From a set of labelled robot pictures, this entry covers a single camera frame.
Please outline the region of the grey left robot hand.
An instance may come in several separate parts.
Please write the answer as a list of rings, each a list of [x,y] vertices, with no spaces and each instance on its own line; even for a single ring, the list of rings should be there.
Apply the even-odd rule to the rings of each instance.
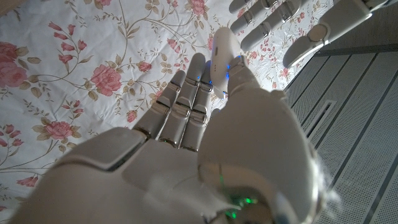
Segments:
[[[251,50],[269,34],[293,18],[306,0],[286,0],[267,16],[241,41],[243,51]],[[299,37],[286,51],[283,66],[290,68],[306,56],[340,38],[369,19],[373,12],[395,4],[390,0],[342,0],[338,1],[318,20],[309,32]]]

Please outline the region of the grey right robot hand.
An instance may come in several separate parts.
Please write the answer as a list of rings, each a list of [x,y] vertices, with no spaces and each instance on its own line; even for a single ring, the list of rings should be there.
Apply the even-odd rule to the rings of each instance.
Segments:
[[[226,68],[223,109],[208,109],[210,64],[195,54],[132,129],[63,156],[11,222],[313,222],[322,175],[285,93],[262,89],[242,57]]]

